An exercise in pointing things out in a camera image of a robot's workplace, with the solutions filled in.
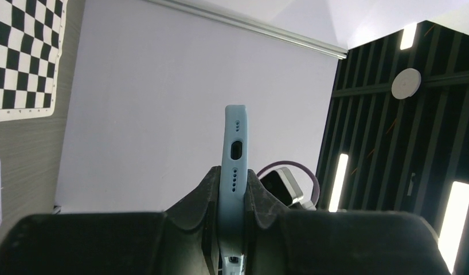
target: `smartphone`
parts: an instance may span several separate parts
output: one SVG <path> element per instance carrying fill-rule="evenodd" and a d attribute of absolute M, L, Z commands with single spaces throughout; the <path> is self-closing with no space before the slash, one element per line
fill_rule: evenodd
<path fill-rule="evenodd" d="M 263 187 L 285 206 L 290 207 L 304 198 L 297 180 L 287 167 L 281 167 L 260 179 Z"/>
<path fill-rule="evenodd" d="M 218 243 L 223 274 L 244 267 L 244 197 L 248 179 L 248 116 L 244 105 L 225 108 L 224 143 L 218 199 Z"/>

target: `charging port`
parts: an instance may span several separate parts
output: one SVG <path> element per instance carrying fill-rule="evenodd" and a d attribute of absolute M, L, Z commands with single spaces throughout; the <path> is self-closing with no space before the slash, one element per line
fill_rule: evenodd
<path fill-rule="evenodd" d="M 231 159 L 237 160 L 241 158 L 243 153 L 243 144 L 241 141 L 236 141 L 231 144 Z"/>
<path fill-rule="evenodd" d="M 239 263 L 239 259 L 238 259 L 238 257 L 229 257 L 229 262 L 237 264 L 237 263 Z"/>

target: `cable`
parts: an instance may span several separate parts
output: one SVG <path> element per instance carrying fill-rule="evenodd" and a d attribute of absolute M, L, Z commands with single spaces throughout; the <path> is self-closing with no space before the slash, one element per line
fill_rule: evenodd
<path fill-rule="evenodd" d="M 260 172 L 258 172 L 258 174 L 256 174 L 256 176 L 259 178 L 261 175 L 263 175 L 263 173 L 265 173 L 269 169 L 272 169 L 275 166 L 279 166 L 279 165 L 290 165 L 290 166 L 297 167 L 297 168 L 301 169 L 302 171 L 304 171 L 309 176 L 309 178 L 311 178 L 312 183 L 314 184 L 314 186 L 312 188 L 311 202 L 315 206 L 317 204 L 317 201 L 319 201 L 319 195 L 321 193 L 321 187 L 319 186 L 319 181 L 317 180 L 315 175 L 306 166 L 304 166 L 304 165 L 302 165 L 298 162 L 292 162 L 290 160 L 281 160 L 279 162 L 274 162 L 272 164 L 269 164 L 269 165 L 265 166 L 265 168 L 261 169 Z"/>

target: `white round sensor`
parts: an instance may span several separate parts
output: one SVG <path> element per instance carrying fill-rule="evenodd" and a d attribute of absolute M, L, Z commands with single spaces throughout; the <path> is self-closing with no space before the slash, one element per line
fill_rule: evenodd
<path fill-rule="evenodd" d="M 392 84 L 392 95 L 396 99 L 406 99 L 413 96 L 420 87 L 422 78 L 416 69 L 405 69 L 401 71 Z"/>

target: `wood grain surface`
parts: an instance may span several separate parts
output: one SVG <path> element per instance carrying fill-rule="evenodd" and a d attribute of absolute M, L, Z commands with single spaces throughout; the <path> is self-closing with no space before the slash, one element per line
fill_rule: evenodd
<path fill-rule="evenodd" d="M 68 1 L 54 114 L 0 122 L 3 215 L 0 243 L 22 217 L 52 212 L 84 4 L 85 0 Z"/>

